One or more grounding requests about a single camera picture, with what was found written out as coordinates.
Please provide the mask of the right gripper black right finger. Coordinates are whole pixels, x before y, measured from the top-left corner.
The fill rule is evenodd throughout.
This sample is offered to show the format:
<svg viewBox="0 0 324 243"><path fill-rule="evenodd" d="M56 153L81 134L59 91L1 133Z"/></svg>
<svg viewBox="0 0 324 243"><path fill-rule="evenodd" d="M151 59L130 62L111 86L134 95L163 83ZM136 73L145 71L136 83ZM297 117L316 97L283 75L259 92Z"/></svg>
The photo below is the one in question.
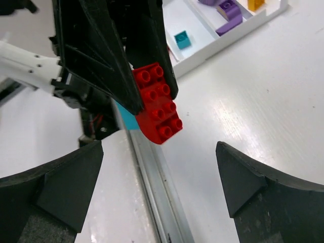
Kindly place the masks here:
<svg viewBox="0 0 324 243"><path fill-rule="evenodd" d="M323 185L261 163L225 142L216 158L240 242L323 242Z"/></svg>

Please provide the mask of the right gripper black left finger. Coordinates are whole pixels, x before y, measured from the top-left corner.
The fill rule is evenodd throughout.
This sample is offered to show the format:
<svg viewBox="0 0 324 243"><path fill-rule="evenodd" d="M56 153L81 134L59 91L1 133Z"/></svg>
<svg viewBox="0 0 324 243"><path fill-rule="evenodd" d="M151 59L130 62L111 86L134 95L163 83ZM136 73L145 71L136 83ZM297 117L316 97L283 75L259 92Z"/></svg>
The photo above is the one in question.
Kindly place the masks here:
<svg viewBox="0 0 324 243"><path fill-rule="evenodd" d="M75 242L103 161L101 141L1 178L1 242Z"/></svg>

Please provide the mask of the small teal lego cube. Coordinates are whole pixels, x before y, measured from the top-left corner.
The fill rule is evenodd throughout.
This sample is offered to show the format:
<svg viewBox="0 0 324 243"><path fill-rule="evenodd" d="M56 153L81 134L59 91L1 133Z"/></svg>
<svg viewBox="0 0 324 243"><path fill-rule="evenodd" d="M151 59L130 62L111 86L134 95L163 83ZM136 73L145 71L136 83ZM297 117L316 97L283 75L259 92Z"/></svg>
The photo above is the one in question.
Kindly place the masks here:
<svg viewBox="0 0 324 243"><path fill-rule="evenodd" d="M191 46L190 38L188 37L187 32L185 30L176 34L174 38L180 50L183 50Z"/></svg>

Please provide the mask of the purple brick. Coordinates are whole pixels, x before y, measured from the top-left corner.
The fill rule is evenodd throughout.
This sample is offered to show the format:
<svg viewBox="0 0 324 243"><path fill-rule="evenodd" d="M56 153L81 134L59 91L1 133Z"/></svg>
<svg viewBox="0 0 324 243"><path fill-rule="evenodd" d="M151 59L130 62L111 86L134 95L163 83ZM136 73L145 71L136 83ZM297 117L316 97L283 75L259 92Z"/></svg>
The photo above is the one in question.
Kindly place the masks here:
<svg viewBox="0 0 324 243"><path fill-rule="evenodd" d="M198 0L198 2L206 6L214 6L218 0Z"/></svg>

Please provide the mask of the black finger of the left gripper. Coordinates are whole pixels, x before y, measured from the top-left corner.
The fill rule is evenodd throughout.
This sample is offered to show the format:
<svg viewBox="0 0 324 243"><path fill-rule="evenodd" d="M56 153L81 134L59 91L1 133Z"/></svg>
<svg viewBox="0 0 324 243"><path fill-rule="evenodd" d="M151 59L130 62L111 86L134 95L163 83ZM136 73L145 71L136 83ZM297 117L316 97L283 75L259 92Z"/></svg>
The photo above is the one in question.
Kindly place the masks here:
<svg viewBox="0 0 324 243"><path fill-rule="evenodd" d="M130 1L127 10L126 54L133 67L159 63L171 89L171 98L178 94L178 85L169 57L162 1Z"/></svg>
<svg viewBox="0 0 324 243"><path fill-rule="evenodd" d="M144 104L106 1L53 1L54 53L70 73L131 114Z"/></svg>

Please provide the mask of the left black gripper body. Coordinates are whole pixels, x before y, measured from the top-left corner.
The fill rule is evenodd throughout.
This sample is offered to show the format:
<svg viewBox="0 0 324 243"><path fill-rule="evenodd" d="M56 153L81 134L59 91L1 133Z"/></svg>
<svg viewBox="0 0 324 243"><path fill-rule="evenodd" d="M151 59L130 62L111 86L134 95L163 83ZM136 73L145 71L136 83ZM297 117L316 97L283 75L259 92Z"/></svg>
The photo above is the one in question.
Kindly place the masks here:
<svg viewBox="0 0 324 243"><path fill-rule="evenodd" d="M118 35L54 35L59 73L53 95L80 110L82 139L104 139L119 130L112 100L127 105L127 54Z"/></svg>

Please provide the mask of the yellow lego brick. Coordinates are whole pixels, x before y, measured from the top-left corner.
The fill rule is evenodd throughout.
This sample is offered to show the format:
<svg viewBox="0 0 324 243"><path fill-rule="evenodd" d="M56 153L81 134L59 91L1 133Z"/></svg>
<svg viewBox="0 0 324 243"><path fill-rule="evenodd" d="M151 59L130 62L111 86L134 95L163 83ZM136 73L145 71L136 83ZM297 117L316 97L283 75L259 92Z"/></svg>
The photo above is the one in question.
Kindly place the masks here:
<svg viewBox="0 0 324 243"><path fill-rule="evenodd" d="M256 12L264 4L265 0L248 0L248 9L252 12Z"/></svg>

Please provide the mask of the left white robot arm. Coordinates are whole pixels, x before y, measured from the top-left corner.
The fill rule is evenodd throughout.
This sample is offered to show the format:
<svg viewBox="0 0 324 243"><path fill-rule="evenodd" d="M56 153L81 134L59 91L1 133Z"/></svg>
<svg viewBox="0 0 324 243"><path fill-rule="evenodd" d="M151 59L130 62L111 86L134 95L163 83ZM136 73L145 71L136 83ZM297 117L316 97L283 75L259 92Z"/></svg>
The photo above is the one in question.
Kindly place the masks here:
<svg viewBox="0 0 324 243"><path fill-rule="evenodd" d="M97 114L111 98L150 141L182 127L162 1L53 1L55 58L1 41L1 74Z"/></svg>

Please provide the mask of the purple paw print lego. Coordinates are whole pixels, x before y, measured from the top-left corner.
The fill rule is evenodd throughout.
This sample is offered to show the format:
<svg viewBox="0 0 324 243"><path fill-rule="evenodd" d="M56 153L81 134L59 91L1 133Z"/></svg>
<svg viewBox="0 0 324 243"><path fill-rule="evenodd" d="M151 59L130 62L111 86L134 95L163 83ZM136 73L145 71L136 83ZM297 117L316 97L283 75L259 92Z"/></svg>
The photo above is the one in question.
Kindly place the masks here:
<svg viewBox="0 0 324 243"><path fill-rule="evenodd" d="M216 29L219 36L224 35L243 22L240 7L232 0L226 0L216 6L218 13L227 21Z"/></svg>

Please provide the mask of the teal lego brick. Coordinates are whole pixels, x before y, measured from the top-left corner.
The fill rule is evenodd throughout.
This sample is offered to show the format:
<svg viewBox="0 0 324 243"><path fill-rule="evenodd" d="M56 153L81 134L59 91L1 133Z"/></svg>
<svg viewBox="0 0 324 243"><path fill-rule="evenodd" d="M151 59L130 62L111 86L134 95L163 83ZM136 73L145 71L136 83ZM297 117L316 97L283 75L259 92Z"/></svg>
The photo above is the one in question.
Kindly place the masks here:
<svg viewBox="0 0 324 243"><path fill-rule="evenodd" d="M122 105L115 101L117 109L121 115L121 119L125 125L126 130L139 130L139 125L134 115L127 111Z"/></svg>

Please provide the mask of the red lego brick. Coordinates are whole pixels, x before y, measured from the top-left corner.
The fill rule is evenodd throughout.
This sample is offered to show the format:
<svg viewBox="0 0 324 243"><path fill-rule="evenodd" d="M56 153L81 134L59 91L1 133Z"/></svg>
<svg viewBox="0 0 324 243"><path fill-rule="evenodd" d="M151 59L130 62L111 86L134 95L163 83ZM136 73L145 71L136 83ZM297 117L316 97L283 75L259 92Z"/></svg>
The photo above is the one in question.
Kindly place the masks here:
<svg viewBox="0 0 324 243"><path fill-rule="evenodd" d="M133 70L144 104L144 110L135 118L145 137L158 145L183 128L164 73L157 62Z"/></svg>

